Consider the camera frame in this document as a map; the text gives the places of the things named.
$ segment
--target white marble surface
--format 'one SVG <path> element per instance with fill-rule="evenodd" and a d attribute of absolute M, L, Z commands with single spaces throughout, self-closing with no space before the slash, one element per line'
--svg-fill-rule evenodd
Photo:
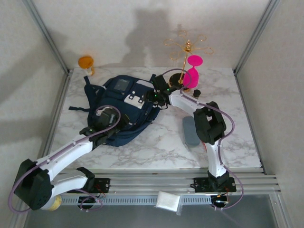
<path fill-rule="evenodd" d="M 152 73 L 161 74 L 167 67 L 97 68 L 90 81 L 102 85 L 108 78 L 124 74 L 149 79 Z M 234 119 L 236 129 L 223 141 L 223 157 L 228 167 L 261 167 L 249 129 L 244 107 L 231 68 L 201 68 L 198 89 L 204 103 L 215 101 L 221 110 Z M 86 127 L 87 113 L 70 111 L 69 106 L 88 108 L 84 93 L 82 70 L 76 68 L 67 92 L 52 151 L 69 142 Z M 69 168 L 85 166 L 90 169 L 125 168 L 200 168 L 208 167 L 208 158 L 202 145 L 188 148 L 184 144 L 181 121 L 187 116 L 182 110 L 169 106 L 160 111 L 148 126 L 129 144 L 122 147 L 100 146 L 79 158 Z M 231 123 L 225 119 L 227 130 Z"/>

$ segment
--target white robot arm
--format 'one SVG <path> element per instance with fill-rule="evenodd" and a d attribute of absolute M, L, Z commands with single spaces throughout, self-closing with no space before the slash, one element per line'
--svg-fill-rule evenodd
<path fill-rule="evenodd" d="M 223 179 L 229 178 L 229 174 L 218 156 L 218 142 L 219 139 L 224 136 L 224 130 L 226 129 L 226 125 L 221 115 L 221 118 L 212 116 L 211 114 L 214 114 L 212 113 L 212 110 L 204 108 L 199 105 L 198 102 L 187 99 L 179 90 L 174 88 L 166 89 L 165 93 L 159 93 L 156 90 L 153 97 L 156 97 L 155 94 L 161 95 L 166 104 L 176 106 L 189 115 L 194 116 L 197 134 L 206 144 L 207 148 L 209 177 L 213 179 L 216 185 L 220 185 L 223 182 Z M 113 119 L 109 118 L 109 116 L 117 114 L 115 113 L 115 110 L 112 110 L 111 108 L 104 108 L 103 110 L 104 112 L 100 115 L 100 118 L 109 120 Z M 207 116 L 212 116 L 215 120 L 210 122 L 207 120 Z M 124 118 L 119 118 L 117 121 L 123 122 L 120 124 L 120 127 L 127 124 L 126 119 Z M 109 124 L 107 121 L 103 121 L 103 123 L 104 126 L 108 126 L 107 124 Z M 36 210 L 49 209 L 55 200 L 55 196 L 60 195 L 61 193 L 73 189 L 85 189 L 86 191 L 90 191 L 94 184 L 94 174 L 87 169 L 81 167 L 71 173 L 63 175 L 58 174 L 73 161 L 103 144 L 108 137 L 117 132 L 117 129 L 114 128 L 111 132 L 107 132 L 104 135 L 96 135 L 90 138 L 90 134 L 94 132 L 96 131 L 89 126 L 83 129 L 80 132 L 80 135 L 72 142 L 69 142 L 50 155 L 37 159 L 35 162 L 32 162 L 29 159 L 25 160 L 19 168 L 15 182 L 32 167 L 40 166 L 22 181 L 16 188 L 15 194 L 27 203 L 31 209 Z M 59 152 L 61 152 L 59 156 L 50 159 L 54 154 Z"/>

